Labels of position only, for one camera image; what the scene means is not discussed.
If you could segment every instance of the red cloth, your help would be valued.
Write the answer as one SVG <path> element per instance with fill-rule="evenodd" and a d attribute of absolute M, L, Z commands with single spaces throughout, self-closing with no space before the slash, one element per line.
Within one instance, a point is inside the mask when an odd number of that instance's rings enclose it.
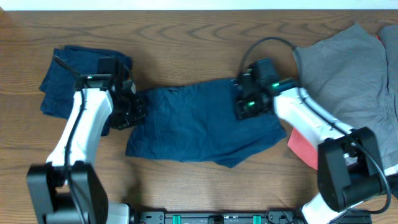
<path fill-rule="evenodd" d="M 287 143 L 288 147 L 308 166 L 318 170 L 318 152 L 295 128 Z"/>

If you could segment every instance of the folded blue cloth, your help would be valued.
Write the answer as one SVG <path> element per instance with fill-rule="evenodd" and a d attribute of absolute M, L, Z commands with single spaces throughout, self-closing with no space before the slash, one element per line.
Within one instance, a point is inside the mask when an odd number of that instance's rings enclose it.
<path fill-rule="evenodd" d="M 90 49 L 79 46 L 65 46 L 63 50 L 54 49 L 54 55 L 80 74 L 96 74 L 100 57 L 116 57 L 129 69 L 132 68 L 130 57 L 114 50 Z M 40 86 L 45 93 L 40 109 L 43 114 L 68 119 L 73 107 L 75 77 L 59 64 L 51 61 L 50 68 Z M 109 134 L 109 120 L 106 121 L 101 135 Z"/>
<path fill-rule="evenodd" d="M 223 79 L 143 92 L 148 114 L 132 132 L 126 155 L 234 167 L 286 137 L 275 115 L 237 120 L 237 91 Z"/>

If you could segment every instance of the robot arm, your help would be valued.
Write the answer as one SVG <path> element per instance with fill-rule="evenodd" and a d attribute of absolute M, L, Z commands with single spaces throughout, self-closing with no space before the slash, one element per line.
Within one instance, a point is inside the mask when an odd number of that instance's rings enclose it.
<path fill-rule="evenodd" d="M 81 116 L 81 120 L 72 139 L 69 164 L 72 166 L 76 161 L 83 161 L 94 166 L 101 131 L 105 121 L 112 113 L 113 101 L 108 90 L 104 91 L 99 88 L 84 88 L 82 90 L 86 101 L 85 111 Z M 63 166 L 65 146 L 80 107 L 81 96 L 80 92 L 77 91 L 73 96 L 73 108 L 68 123 L 65 126 L 60 141 L 54 151 L 49 155 L 47 163 L 50 162 L 53 166 Z"/>
<path fill-rule="evenodd" d="M 352 126 L 342 123 L 311 99 L 303 88 L 290 88 L 291 85 L 288 85 L 288 89 L 284 90 L 284 85 L 286 81 L 271 85 L 271 88 L 282 86 L 283 89 L 274 97 L 275 114 L 298 129 L 319 153 L 320 193 L 302 207 L 301 212 L 305 221 L 308 224 L 329 223 L 344 214 L 347 208 L 353 208 L 363 200 L 383 193 L 385 188 L 379 173 L 369 161 L 363 158 L 357 161 L 360 172 L 355 172 L 353 171 L 355 168 L 346 166 L 344 159 L 360 156 L 356 154 L 358 152 L 353 153 L 355 151 L 353 143 L 345 139 L 345 135 L 340 131 L 332 128 L 325 118 L 345 133 L 351 134 L 353 131 L 355 138 L 371 148 L 371 154 L 377 158 L 377 163 L 381 166 L 375 135 L 368 128 L 355 130 Z"/>

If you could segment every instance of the gray fabric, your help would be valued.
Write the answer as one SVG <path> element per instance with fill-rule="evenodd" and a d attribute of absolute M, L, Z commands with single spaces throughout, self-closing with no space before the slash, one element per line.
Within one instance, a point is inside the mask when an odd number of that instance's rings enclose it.
<path fill-rule="evenodd" d="M 395 95 L 387 87 L 383 44 L 355 24 L 313 46 L 297 48 L 294 53 L 300 81 L 310 96 L 342 122 L 372 129 L 384 168 L 396 165 L 398 158 L 392 155 L 398 153 L 398 119 Z"/>
<path fill-rule="evenodd" d="M 387 66 L 388 66 L 388 89 L 390 95 L 394 97 L 395 110 L 394 116 L 398 118 L 398 26 L 387 26 L 383 28 L 379 37 L 386 48 Z M 389 155 L 391 162 L 397 163 L 398 150 L 392 150 Z"/>

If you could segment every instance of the wooden table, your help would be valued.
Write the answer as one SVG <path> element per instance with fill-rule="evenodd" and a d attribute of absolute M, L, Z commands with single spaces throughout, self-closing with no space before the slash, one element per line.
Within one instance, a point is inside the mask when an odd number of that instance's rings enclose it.
<path fill-rule="evenodd" d="M 35 223 L 25 176 L 57 144 L 66 120 L 39 109 L 38 87 L 55 47 L 75 44 L 133 57 L 140 89 L 235 77 L 244 51 L 261 37 L 309 46 L 358 22 L 370 34 L 398 24 L 397 11 L 91 11 L 7 12 L 0 21 L 0 223 Z M 260 46 L 284 77 L 297 74 L 290 50 Z M 284 124 L 287 132 L 291 127 Z M 317 193 L 316 172 L 287 138 L 233 169 L 213 162 L 148 161 L 124 156 L 131 129 L 102 138 L 96 172 L 110 200 L 167 210 L 298 207 Z M 364 207 L 378 209 L 384 197 Z M 398 201 L 375 223 L 397 223 Z"/>

